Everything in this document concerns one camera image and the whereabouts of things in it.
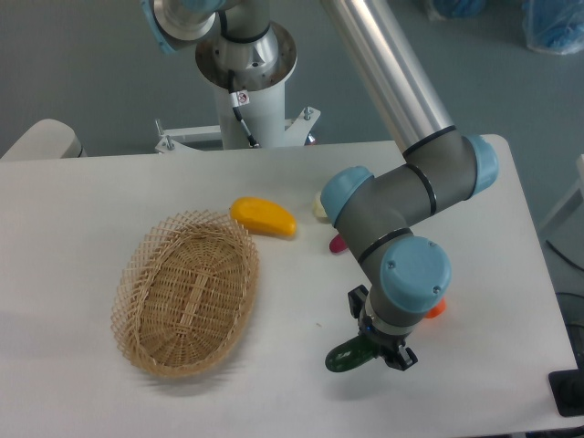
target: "black cable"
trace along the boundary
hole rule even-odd
[[[584,298],[584,295],[576,294],[574,292],[556,292],[556,295],[569,295],[571,297]]]
[[[233,70],[227,71],[227,91],[229,94],[235,93],[235,72]],[[234,115],[239,124],[241,125],[242,129],[244,130],[245,136],[247,137],[247,141],[249,141],[249,146],[251,148],[258,148],[259,143],[252,135],[251,131],[247,127],[243,116],[241,115],[241,111],[238,107],[233,107]]]
[[[568,265],[572,266],[574,269],[577,269],[578,271],[582,271],[584,272],[584,267],[575,264],[574,262],[572,262],[569,258],[567,258],[565,255],[563,255],[555,246],[553,246],[553,244],[551,242],[549,242],[548,240],[546,241],[547,246],[549,246],[549,248],[556,253],[556,255],[561,258],[562,260],[564,260]]]
[[[566,324],[566,327],[577,327],[579,329],[584,329],[584,323],[569,322],[568,324]]]
[[[584,426],[557,431],[526,432],[527,438],[579,438],[584,433]]]

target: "blue joint cap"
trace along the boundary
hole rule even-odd
[[[495,149],[491,143],[480,135],[467,135],[471,142],[476,157],[476,183],[473,196],[488,189],[496,181],[499,175],[499,160],[496,158]]]
[[[154,37],[156,38],[156,42],[158,43],[158,47],[161,49],[162,53],[164,55],[169,55],[171,53],[174,53],[175,50],[171,47],[170,44],[168,44],[168,41],[166,40],[166,38],[162,34],[161,30],[158,28],[158,25],[156,24],[156,18],[154,18],[154,13],[152,12],[152,9],[150,6],[150,1],[149,0],[141,0],[140,3],[142,6],[142,11],[144,12],[144,15],[146,16],[146,21],[148,22],[148,26],[150,26],[150,29],[151,29],[152,33],[154,34]]]
[[[397,308],[426,313],[442,299],[452,269],[444,250],[430,240],[404,237],[390,246],[381,262],[381,288]]]
[[[337,224],[340,211],[349,198],[369,178],[373,178],[373,173],[369,172],[366,167],[356,166],[337,173],[327,182],[320,194],[320,202],[327,212],[332,226]]]
[[[225,0],[181,0],[181,4],[193,12],[215,12]]]

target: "white table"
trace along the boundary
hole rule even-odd
[[[0,163],[0,434],[6,437],[436,437],[581,425],[548,373],[575,361],[506,142],[497,183],[418,224],[454,276],[448,310],[408,339],[420,362],[343,374],[327,352],[356,335],[347,292],[366,279],[310,211],[337,171],[402,163],[390,142],[282,151]],[[150,228],[244,195],[284,205],[296,239],[258,236],[253,316],[215,371],[159,381],[116,350],[120,273]]]

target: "pink object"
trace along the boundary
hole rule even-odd
[[[328,249],[333,254],[339,254],[347,250],[347,244],[340,235],[335,235],[328,244]]]

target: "wicker basket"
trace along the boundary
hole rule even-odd
[[[152,228],[123,271],[118,348],[163,377],[208,370],[238,341],[256,297],[257,251],[227,215],[178,214]]]

